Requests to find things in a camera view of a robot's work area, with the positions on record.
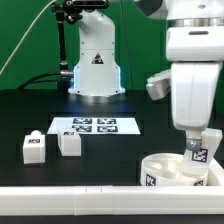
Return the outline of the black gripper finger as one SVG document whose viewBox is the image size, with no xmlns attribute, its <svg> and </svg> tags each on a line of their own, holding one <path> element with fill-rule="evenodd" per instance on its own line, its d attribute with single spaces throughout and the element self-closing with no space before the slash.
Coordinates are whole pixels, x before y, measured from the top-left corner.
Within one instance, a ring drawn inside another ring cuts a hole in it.
<svg viewBox="0 0 224 224">
<path fill-rule="evenodd" d="M 186 131 L 186 149 L 189 151 L 199 151 L 202 144 L 202 135 L 200 131 Z"/>
</svg>

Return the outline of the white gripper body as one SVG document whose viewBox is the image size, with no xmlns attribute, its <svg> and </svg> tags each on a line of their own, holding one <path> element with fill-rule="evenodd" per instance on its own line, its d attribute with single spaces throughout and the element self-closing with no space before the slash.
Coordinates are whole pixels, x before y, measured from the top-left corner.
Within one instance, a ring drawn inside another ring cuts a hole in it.
<svg viewBox="0 0 224 224">
<path fill-rule="evenodd" d="M 172 119 L 176 129 L 207 128 L 221 62 L 175 62 L 171 66 Z"/>
</svg>

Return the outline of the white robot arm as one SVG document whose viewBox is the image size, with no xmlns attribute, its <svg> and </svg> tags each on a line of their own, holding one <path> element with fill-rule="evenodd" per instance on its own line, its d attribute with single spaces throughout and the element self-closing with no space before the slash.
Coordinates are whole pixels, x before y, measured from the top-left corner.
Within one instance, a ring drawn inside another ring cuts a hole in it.
<svg viewBox="0 0 224 224">
<path fill-rule="evenodd" d="M 186 148 L 202 147 L 215 90 L 224 62 L 224 0 L 133 0 L 146 17 L 165 19 L 166 58 L 171 69 L 150 78 L 147 90 L 156 100 L 171 95 L 174 126 L 186 132 Z M 99 4 L 72 0 L 80 7 L 80 60 L 70 92 L 85 98 L 122 93 L 120 69 L 114 60 L 112 21 Z"/>
</svg>

